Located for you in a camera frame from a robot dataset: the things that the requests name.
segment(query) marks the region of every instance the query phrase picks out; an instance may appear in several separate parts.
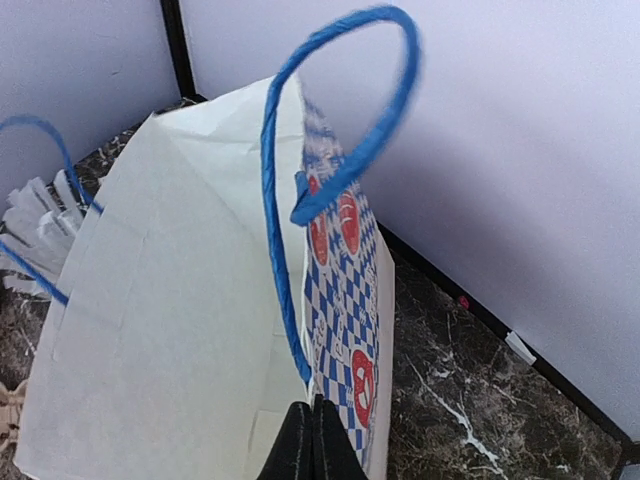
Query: gift bag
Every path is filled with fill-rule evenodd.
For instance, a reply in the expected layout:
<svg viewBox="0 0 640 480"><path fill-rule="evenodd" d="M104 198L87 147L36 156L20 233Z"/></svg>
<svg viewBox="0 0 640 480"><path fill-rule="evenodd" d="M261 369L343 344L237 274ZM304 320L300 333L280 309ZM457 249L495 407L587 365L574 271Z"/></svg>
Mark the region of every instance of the gift bag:
<svg viewBox="0 0 640 480"><path fill-rule="evenodd" d="M381 20L404 28L406 69L344 155L291 74ZM142 125L43 287L56 301L21 418L25 473L254 479L289 405L319 393L369 478L385 478L394 272L357 179L395 129L417 60L404 12L356 12L273 79Z"/></svg>

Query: black frame edge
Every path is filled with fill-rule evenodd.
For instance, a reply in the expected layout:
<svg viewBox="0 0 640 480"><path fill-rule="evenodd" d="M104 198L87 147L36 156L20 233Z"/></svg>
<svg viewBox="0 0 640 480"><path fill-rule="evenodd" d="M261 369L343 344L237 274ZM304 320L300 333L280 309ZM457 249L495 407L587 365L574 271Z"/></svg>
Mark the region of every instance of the black frame edge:
<svg viewBox="0 0 640 480"><path fill-rule="evenodd" d="M195 95L193 95L192 97L189 97L189 100L193 100L196 103L202 103L202 102L206 102L208 101L207 98L203 97L202 95L200 95L199 93L196 93Z"/></svg>
<svg viewBox="0 0 640 480"><path fill-rule="evenodd" d="M416 250L406 244L400 237L394 234L381 223L378 223L380 233L384 237L387 245L392 250L399 253L405 260L411 263L418 270L422 271L444 292L453 299L464 298L468 302L467 309L473 313L482 323L484 323L495 335L502 341L505 340L511 329L498 319L487 308L480 304L475 298L469 295L465 290L439 270L435 265L420 255ZM620 442L625 451L633 448L637 450L637 458L640 460L640 447L634 444L631 438L611 420L600 408L598 408L591 400L589 400L575 385L573 385L564 375L556 370L549 362L540 356L531 346L525 345L531 353L536 357L533 364L540 375L545 377L555 388L560 390L574 405L576 405L585 415L587 415L594 423L596 423L604 432L609 434L613 439Z"/></svg>
<svg viewBox="0 0 640 480"><path fill-rule="evenodd" d="M180 2L179 0L160 0L160 6L162 7L162 18L164 19L164 27L167 33L169 51L171 52L173 70L180 89L180 96L202 101L197 99L201 95L196 93L196 86L193 80L189 48L187 47L182 14L180 12Z"/></svg>
<svg viewBox="0 0 640 480"><path fill-rule="evenodd" d="M622 453L616 468L611 474L611 480L619 480L624 467L629 465L640 465L640 443L631 443L622 446Z"/></svg>

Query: black object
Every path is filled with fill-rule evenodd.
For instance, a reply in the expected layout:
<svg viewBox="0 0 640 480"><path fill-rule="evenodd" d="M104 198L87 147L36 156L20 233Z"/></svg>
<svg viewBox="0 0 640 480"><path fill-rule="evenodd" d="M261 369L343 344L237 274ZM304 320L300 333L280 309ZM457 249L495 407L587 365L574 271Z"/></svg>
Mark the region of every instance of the black object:
<svg viewBox="0 0 640 480"><path fill-rule="evenodd" d="M367 480L336 406L294 402L257 480Z"/></svg>
<svg viewBox="0 0 640 480"><path fill-rule="evenodd" d="M199 101L200 95L196 93L196 85L193 81L191 71L191 61L189 60L189 48L184 36L184 26L182 24L182 14L180 13L180 2L178 0L160 0L162 6L162 17L164 27L167 32L169 50L173 69L178 81L180 96L191 100Z"/></svg>
<svg viewBox="0 0 640 480"><path fill-rule="evenodd" d="M640 465L640 443L622 445L620 459L618 460L615 470L611 474L612 480L618 480L622 476L624 467L629 465Z"/></svg>

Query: white paper scrap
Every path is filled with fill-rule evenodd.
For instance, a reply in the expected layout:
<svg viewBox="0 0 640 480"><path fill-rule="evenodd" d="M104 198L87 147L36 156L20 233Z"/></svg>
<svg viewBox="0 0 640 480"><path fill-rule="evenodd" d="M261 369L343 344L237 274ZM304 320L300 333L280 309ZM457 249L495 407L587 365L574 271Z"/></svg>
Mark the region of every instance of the white paper scrap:
<svg viewBox="0 0 640 480"><path fill-rule="evenodd" d="M60 214L60 207L58 207L58 204L53 199L47 190L47 186L40 177L29 180L27 182L27 187L33 191L38 201L42 202L48 210L51 210L56 215Z"/></svg>
<svg viewBox="0 0 640 480"><path fill-rule="evenodd" d="M73 193L71 193L71 188L69 187L69 182L67 182L67 175L64 170L58 172L56 178L53 180L53 186L56 188L56 192L58 192L60 200L62 200L64 204L64 208L66 209L65 213L73 218L79 228L82 223L82 214L78 209L78 204L76 203Z"/></svg>
<svg viewBox="0 0 640 480"><path fill-rule="evenodd" d="M509 345L511 350L516 352L516 354L527 362L527 364L533 365L537 360L516 332L509 332L507 338L505 338L505 342L507 342L507 345Z"/></svg>

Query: printed pattern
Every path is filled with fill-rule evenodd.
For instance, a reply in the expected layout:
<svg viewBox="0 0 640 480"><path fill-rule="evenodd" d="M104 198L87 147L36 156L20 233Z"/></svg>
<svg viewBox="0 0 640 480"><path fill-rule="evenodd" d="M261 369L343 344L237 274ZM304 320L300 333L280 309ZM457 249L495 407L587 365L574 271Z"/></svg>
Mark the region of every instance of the printed pattern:
<svg viewBox="0 0 640 480"><path fill-rule="evenodd" d="M322 113L305 101L303 167L311 193L344 162ZM332 400L365 473L378 387L377 225L354 182L307 229L305 322L312 395Z"/></svg>

